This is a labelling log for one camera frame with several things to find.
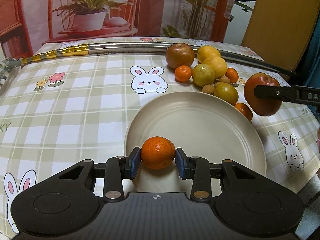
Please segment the small orange mandarin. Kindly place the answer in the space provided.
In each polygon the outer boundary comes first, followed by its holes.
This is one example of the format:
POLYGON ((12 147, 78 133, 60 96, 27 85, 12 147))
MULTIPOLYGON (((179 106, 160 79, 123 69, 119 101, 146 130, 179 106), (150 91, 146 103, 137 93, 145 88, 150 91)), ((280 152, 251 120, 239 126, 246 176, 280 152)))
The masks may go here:
POLYGON ((141 148, 143 164, 152 170, 161 170, 169 166, 175 158, 174 144, 163 137, 151 137, 141 148))

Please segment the green-yellow citrus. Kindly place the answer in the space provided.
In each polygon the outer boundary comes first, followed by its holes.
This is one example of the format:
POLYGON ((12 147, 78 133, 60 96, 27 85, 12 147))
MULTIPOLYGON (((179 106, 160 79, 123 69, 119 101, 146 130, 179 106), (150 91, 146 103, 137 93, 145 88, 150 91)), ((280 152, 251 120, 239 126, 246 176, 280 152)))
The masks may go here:
POLYGON ((199 87, 211 85, 215 80, 213 68, 205 63, 197 64, 192 70, 193 82, 199 87))
POLYGON ((239 94, 237 90, 228 83, 222 83, 215 88, 214 96, 235 105, 239 100, 239 94))

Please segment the brown longan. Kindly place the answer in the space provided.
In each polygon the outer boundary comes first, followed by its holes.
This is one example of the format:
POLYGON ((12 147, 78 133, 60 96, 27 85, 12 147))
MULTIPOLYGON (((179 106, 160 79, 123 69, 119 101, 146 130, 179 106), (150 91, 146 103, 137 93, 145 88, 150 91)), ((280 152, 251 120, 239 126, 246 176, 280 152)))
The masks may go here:
POLYGON ((215 87, 214 85, 205 85, 203 88, 202 88, 202 92, 203 93, 206 93, 206 94, 210 94, 210 95, 213 95, 214 94, 214 91, 215 91, 215 87))
POLYGON ((230 84, 231 83, 231 80, 230 78, 228 78, 227 76, 222 76, 219 78, 219 82, 223 82, 223 83, 228 83, 230 84))

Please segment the yellow orange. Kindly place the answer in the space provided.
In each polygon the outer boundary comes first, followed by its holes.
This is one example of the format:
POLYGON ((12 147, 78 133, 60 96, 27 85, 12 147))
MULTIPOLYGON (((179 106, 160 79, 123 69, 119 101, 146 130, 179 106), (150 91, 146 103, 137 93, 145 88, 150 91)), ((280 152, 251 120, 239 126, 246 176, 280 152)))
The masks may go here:
POLYGON ((219 79, 227 72, 227 63, 220 56, 210 56, 204 60, 205 64, 211 66, 215 72, 215 78, 219 79))
POLYGON ((211 56, 221 56, 220 52, 213 46, 202 46, 197 51, 197 59, 199 63, 203 63, 204 60, 211 56))

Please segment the dark red apple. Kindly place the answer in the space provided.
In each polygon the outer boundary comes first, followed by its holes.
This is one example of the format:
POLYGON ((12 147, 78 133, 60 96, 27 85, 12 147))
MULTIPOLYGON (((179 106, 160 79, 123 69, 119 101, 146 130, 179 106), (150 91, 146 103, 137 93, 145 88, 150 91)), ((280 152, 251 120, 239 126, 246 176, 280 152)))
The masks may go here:
POLYGON ((193 64, 195 54, 188 44, 175 43, 167 49, 165 58, 169 68, 175 70, 179 66, 190 67, 193 64))

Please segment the beige round plate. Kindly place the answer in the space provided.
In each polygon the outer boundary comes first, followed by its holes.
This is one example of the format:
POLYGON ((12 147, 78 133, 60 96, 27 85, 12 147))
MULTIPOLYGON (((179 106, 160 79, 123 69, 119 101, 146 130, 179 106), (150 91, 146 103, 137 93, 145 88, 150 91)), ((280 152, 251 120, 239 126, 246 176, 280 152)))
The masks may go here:
POLYGON ((266 174, 263 143, 252 123, 231 104, 209 94, 173 92, 150 100, 127 129, 125 155, 151 137, 169 139, 189 157, 215 164, 232 159, 266 174))

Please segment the brown cardboard board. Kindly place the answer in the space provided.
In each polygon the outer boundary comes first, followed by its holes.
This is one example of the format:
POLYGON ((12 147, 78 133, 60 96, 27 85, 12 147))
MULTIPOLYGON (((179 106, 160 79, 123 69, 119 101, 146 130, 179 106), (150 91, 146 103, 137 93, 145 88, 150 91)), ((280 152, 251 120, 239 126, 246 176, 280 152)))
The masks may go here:
POLYGON ((295 70, 318 13, 319 0, 256 0, 242 45, 270 64, 295 70))

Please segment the plaid bunny tablecloth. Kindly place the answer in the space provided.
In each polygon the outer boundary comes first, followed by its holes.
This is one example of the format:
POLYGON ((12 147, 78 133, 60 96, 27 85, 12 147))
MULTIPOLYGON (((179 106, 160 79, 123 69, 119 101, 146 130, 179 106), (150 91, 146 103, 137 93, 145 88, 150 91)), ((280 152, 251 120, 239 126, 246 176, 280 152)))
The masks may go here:
MULTIPOLYGON (((14 237, 8 207, 16 194, 67 167, 125 155, 127 129, 150 100, 201 92, 175 80, 165 57, 106 53, 33 63, 1 97, 1 239, 14 237)), ((266 176, 298 193, 306 212, 297 234, 319 226, 319 122, 306 106, 284 103, 250 121, 266 157, 266 176)))

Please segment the telescopic metal pole rake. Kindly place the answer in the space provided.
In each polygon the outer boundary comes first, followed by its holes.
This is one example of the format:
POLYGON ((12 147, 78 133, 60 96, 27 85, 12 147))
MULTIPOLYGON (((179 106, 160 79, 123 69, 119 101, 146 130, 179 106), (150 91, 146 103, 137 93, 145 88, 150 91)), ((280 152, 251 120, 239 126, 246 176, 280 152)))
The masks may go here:
MULTIPOLYGON (((6 92, 9 90, 9 87, 18 76, 18 72, 21 70, 21 68, 30 63, 55 60, 63 57, 87 56, 105 53, 154 53, 164 55, 170 45, 170 43, 164 42, 104 42, 80 44, 63 49, 50 50, 45 53, 39 53, 32 57, 27 57, 19 60, 8 58, 6 60, 3 60, 3 67, 10 68, 11 72, 4 85, 1 86, 1 97, 5 96, 6 92)), ((273 71, 276 73, 284 74, 286 76, 295 75, 295 72, 292 70, 280 68, 263 60, 221 49, 219 50, 219 52, 227 62, 273 71)))

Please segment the printed room backdrop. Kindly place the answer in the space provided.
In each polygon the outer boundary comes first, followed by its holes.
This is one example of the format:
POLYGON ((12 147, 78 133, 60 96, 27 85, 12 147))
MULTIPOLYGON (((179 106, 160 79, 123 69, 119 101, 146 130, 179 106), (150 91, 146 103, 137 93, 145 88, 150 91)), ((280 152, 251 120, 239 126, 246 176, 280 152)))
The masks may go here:
POLYGON ((223 41, 235 0, 1 0, 1 55, 50 42, 163 36, 223 41))

